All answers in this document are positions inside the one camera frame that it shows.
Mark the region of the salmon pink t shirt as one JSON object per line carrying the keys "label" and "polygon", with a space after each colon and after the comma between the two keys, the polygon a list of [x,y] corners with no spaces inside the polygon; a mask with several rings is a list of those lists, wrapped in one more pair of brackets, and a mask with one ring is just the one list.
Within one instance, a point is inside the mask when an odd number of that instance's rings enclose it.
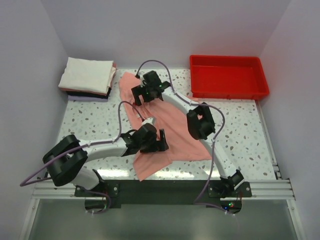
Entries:
{"label": "salmon pink t shirt", "polygon": [[141,126],[140,116],[143,118],[154,117],[157,130],[165,132],[168,150],[156,153],[137,153],[133,168],[140,181],[148,178],[159,170],[166,168],[174,161],[202,161],[211,158],[210,153],[188,132],[187,117],[173,105],[155,99],[151,102],[136,106],[135,109],[125,104],[124,109],[133,129]]}

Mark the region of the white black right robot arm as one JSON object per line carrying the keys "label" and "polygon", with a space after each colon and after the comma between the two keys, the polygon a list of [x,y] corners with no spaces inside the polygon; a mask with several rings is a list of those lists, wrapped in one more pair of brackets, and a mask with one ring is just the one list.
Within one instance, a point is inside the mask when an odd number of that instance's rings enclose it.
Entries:
{"label": "white black right robot arm", "polygon": [[217,137],[222,131],[216,131],[211,109],[218,108],[205,102],[198,103],[174,90],[170,82],[162,82],[158,74],[152,70],[142,77],[135,75],[140,85],[131,89],[134,102],[140,106],[143,98],[145,103],[160,99],[173,105],[186,115],[187,129],[193,139],[199,140],[212,157],[220,175],[220,192],[233,197],[241,190],[245,179],[238,167],[230,160],[223,147],[217,143]]}

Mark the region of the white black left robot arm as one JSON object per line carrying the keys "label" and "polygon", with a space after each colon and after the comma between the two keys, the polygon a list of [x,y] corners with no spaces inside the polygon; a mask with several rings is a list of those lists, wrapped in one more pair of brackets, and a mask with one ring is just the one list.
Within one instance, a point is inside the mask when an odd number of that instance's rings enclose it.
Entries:
{"label": "white black left robot arm", "polygon": [[84,167],[86,162],[108,157],[125,157],[165,152],[169,149],[165,130],[146,123],[139,129],[121,133],[116,140],[82,141],[71,134],[54,146],[42,161],[55,186],[73,184],[86,189],[92,196],[104,192],[104,180],[95,169]]}

